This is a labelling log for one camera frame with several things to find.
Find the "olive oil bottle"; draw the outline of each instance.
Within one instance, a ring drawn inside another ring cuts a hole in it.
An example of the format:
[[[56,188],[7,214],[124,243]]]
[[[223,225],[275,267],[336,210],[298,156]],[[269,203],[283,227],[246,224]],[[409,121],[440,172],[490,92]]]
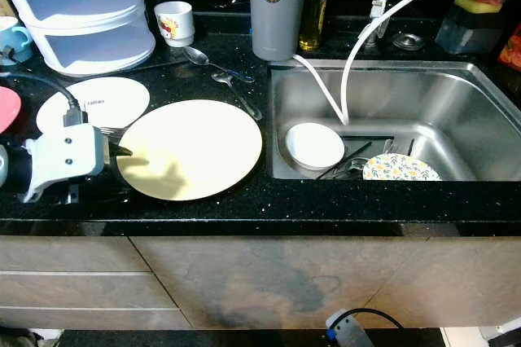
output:
[[[299,46],[304,51],[313,51],[320,46],[326,1],[304,0],[299,35]]]

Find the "white hose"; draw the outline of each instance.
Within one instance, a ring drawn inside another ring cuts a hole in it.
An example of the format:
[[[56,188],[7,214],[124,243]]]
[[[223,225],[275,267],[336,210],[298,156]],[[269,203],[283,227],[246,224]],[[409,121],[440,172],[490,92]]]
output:
[[[347,89],[348,89],[348,76],[349,70],[351,69],[352,62],[355,58],[355,55],[360,50],[362,44],[366,41],[366,39],[384,22],[386,19],[397,13],[401,8],[405,5],[408,5],[413,0],[401,0],[394,7],[383,13],[380,17],[373,19],[366,27],[362,30],[360,35],[358,36],[358,40],[355,43],[354,47],[349,54],[348,59],[346,60],[344,66],[344,72],[342,73],[342,81],[340,82],[340,105],[342,107],[342,116],[340,117],[340,121],[343,125],[346,125],[349,122],[349,114],[348,114],[348,97],[347,97]]]
[[[326,85],[324,84],[324,81],[320,78],[320,76],[317,73],[317,70],[313,67],[313,65],[308,62],[306,59],[302,58],[300,55],[293,55],[293,59],[298,60],[301,62],[310,72],[313,74],[313,77],[315,77],[315,81],[317,82],[318,86],[320,86],[320,89],[322,89],[322,93],[326,96],[327,101],[333,108],[333,110],[336,113],[336,116],[339,117],[342,124],[346,125],[349,121],[349,119],[344,123],[344,116],[342,115],[342,111],[340,111],[340,108],[336,101],[333,99],[333,96],[331,96],[331,93],[329,93],[329,90],[326,88]]]

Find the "yellow sponge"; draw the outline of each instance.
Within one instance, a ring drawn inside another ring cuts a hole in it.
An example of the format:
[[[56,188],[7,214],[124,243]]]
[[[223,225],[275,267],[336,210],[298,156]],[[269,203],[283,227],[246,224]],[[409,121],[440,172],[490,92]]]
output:
[[[490,3],[477,2],[476,0],[454,0],[454,3],[476,15],[481,13],[498,13],[501,10],[501,5],[492,5]]]

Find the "stainless steel sink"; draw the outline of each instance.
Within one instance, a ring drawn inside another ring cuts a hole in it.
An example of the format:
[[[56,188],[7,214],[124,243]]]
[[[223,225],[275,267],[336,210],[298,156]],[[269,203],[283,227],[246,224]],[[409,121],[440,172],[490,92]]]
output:
[[[343,60],[311,61],[339,102]],[[521,180],[521,111],[475,65],[357,61],[349,75],[350,122],[342,125],[311,74],[295,61],[271,63],[269,169],[274,178],[315,178],[289,156],[286,132],[313,121],[340,134],[360,156],[386,139],[413,140],[411,156],[443,180]]]

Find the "white plastic container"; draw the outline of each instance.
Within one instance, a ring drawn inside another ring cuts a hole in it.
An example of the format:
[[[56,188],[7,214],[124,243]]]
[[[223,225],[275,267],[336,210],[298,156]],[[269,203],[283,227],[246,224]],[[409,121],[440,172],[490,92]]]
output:
[[[50,68],[70,77],[114,72],[147,59],[155,39],[144,14],[120,27],[83,35],[58,35],[52,29],[28,26]]]
[[[143,0],[12,0],[47,65],[84,77],[132,67],[155,40]]]

